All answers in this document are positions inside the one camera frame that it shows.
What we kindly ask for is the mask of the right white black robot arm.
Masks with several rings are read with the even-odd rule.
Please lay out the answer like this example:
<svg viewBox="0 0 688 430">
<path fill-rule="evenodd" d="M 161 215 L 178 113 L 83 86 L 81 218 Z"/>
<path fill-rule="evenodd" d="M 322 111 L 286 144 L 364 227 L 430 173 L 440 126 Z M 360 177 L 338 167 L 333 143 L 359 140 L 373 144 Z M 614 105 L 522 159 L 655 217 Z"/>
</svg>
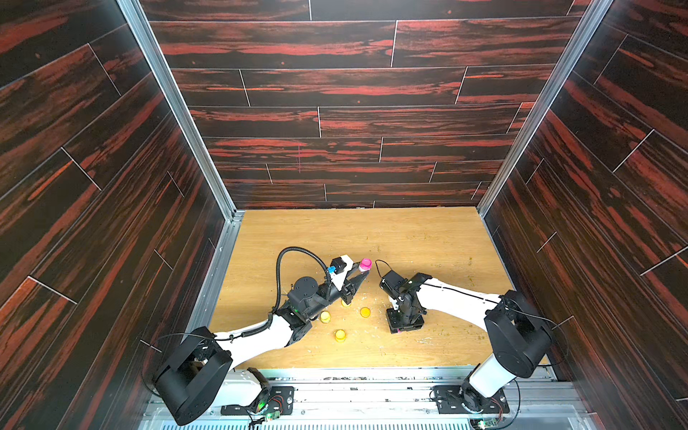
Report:
<svg viewBox="0 0 688 430">
<path fill-rule="evenodd" d="M 404 279 L 394 271 L 382 277 L 380 287 L 392 301 L 387 310 L 392 333 L 420 329 L 429 311 L 462 319 L 487 333 L 492 353 L 464 380 L 460 391 L 470 411 L 482 411 L 515 378 L 532 376 L 555 340 L 548 319 L 518 291 L 487 294 L 424 273 Z"/>
</svg>

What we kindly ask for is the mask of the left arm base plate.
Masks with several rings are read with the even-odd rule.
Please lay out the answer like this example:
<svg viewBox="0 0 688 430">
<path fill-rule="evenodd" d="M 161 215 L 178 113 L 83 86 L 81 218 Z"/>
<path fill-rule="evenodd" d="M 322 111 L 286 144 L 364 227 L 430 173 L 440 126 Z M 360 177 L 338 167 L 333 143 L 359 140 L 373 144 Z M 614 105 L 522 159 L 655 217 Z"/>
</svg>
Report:
<svg viewBox="0 0 688 430">
<path fill-rule="evenodd" d="M 268 419 L 290 416 L 294 408 L 294 394 L 295 388 L 293 386 L 271 386 L 263 389 L 247 406 L 222 406 L 220 415 L 242 416 L 251 414 L 257 417 L 268 417 Z"/>
</svg>

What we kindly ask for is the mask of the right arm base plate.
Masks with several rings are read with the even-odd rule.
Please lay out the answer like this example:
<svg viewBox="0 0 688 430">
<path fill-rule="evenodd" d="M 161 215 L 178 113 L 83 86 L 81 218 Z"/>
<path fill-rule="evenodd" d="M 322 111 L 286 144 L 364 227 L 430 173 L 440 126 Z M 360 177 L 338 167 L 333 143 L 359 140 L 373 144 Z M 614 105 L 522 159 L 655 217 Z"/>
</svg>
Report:
<svg viewBox="0 0 688 430">
<path fill-rule="evenodd" d="M 485 397 L 467 385 L 436 385 L 431 389 L 430 398 L 440 414 L 505 415 L 510 412 L 503 389 Z"/>
</svg>

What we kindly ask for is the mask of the magenta paint jar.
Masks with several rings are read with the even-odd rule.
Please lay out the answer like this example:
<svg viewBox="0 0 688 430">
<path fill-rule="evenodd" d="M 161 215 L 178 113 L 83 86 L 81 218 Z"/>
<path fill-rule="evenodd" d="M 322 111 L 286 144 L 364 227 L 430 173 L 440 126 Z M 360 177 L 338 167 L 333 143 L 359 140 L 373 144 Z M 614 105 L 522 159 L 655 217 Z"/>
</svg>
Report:
<svg viewBox="0 0 688 430">
<path fill-rule="evenodd" d="M 371 269 L 372 265 L 373 262 L 370 259 L 364 258 L 359 263 L 358 268 L 360 272 L 368 272 Z"/>
</svg>

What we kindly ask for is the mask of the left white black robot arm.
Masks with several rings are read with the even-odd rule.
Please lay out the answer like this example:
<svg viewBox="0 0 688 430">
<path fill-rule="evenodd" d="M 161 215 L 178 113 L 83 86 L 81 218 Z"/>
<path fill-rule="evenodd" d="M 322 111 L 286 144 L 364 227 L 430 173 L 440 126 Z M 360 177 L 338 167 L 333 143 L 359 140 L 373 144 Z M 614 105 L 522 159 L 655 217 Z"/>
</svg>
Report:
<svg viewBox="0 0 688 430">
<path fill-rule="evenodd" d="M 327 306 L 339 299 L 350 303 L 366 280 L 370 263 L 365 259 L 340 273 L 329 268 L 331 280 L 322 284 L 310 277 L 298 279 L 288 300 L 262 331 L 252 328 L 249 336 L 221 335 L 202 326 L 188 334 L 152 376 L 153 386 L 176 423 L 188 425 L 211 408 L 227 373 L 237 365 L 300 341 Z"/>
</svg>

